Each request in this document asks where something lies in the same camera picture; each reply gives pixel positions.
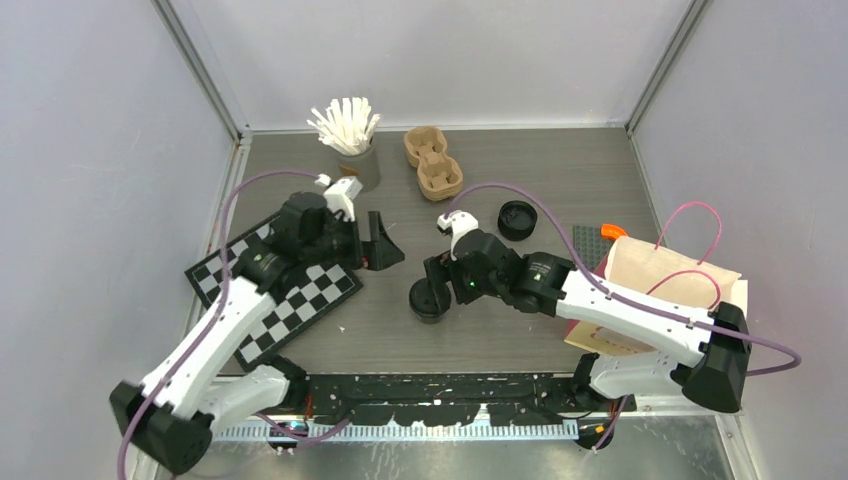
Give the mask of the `black coffee lid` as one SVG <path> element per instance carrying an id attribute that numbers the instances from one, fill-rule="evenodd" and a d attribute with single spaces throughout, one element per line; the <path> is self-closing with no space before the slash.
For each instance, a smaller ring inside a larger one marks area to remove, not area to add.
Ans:
<path id="1" fill-rule="evenodd" d="M 426 286 L 426 278 L 420 278 L 413 283 L 408 294 L 409 305 L 411 303 L 432 303 L 432 298 Z"/>

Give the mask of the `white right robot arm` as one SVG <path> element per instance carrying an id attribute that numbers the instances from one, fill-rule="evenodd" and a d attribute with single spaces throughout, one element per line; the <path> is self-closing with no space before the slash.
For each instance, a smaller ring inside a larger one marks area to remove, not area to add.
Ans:
<path id="1" fill-rule="evenodd" d="M 593 323 L 650 346 L 635 355 L 583 355 L 570 384 L 583 410 L 629 394 L 681 394 L 716 412 L 741 409 L 752 342 L 736 305 L 704 309 L 650 297 L 583 274 L 557 255 L 519 254 L 480 229 L 426 259 L 424 268 L 409 291 L 424 323 L 438 322 L 453 303 L 488 296 L 522 313 Z"/>

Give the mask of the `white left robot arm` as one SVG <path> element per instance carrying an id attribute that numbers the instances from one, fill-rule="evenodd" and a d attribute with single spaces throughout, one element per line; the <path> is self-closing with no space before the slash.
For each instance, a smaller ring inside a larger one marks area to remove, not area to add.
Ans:
<path id="1" fill-rule="evenodd" d="M 200 323 L 138 385 L 110 395 L 116 421 L 132 443 L 170 473 L 190 471 L 221 429 L 276 407 L 298 412 L 308 396 L 305 372 L 279 357 L 235 383 L 211 384 L 252 328 L 280 304 L 314 266 L 380 271 L 402 260 L 381 215 L 368 214 L 371 237 L 359 237 L 344 194 L 299 192 L 272 219 L 270 233 L 235 263 L 221 260 L 221 291 Z"/>

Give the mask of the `single black coffee cup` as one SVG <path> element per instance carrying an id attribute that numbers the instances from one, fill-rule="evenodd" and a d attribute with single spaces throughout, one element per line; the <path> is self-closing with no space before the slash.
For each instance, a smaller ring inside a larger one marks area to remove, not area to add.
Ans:
<path id="1" fill-rule="evenodd" d="M 424 324 L 432 325 L 439 323 L 450 306 L 437 305 L 435 303 L 411 303 L 410 308 L 415 317 Z"/>

